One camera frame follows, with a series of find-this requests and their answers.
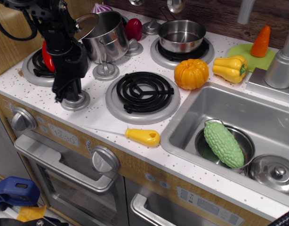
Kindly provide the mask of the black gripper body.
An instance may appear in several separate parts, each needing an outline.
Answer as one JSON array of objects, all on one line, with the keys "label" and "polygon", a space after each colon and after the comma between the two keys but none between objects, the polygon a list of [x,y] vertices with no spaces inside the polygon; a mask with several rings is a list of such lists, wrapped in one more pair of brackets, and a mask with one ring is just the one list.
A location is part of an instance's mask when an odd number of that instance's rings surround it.
[{"label": "black gripper body", "polygon": [[85,77],[88,70],[87,53],[85,47],[76,39],[71,40],[67,50],[61,50],[60,47],[51,49],[46,42],[43,42],[42,47],[44,61],[54,71],[54,83],[69,83]]}]

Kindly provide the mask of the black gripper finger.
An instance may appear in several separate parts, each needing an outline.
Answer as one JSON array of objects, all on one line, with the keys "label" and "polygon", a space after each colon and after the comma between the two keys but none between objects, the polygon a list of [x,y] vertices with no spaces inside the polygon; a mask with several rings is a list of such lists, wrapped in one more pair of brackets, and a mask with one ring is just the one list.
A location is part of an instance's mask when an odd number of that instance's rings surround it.
[{"label": "black gripper finger", "polygon": [[54,83],[55,101],[62,102],[68,92],[68,83]]},{"label": "black gripper finger", "polygon": [[81,94],[81,81],[75,79],[66,85],[65,99],[69,101],[78,101]]}]

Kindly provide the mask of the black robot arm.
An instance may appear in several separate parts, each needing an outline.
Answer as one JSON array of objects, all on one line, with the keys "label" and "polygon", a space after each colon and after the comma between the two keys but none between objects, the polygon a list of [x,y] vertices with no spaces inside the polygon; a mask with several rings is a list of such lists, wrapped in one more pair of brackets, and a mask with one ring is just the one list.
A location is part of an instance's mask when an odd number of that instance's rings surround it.
[{"label": "black robot arm", "polygon": [[10,39],[28,41],[38,33],[46,42],[47,53],[55,67],[55,79],[52,91],[55,100],[64,99],[77,102],[81,95],[81,79],[88,70],[85,47],[78,42],[74,34],[76,21],[71,17],[64,0],[1,0],[6,8],[23,13],[31,35],[24,38],[9,34],[0,23],[0,31]]}]

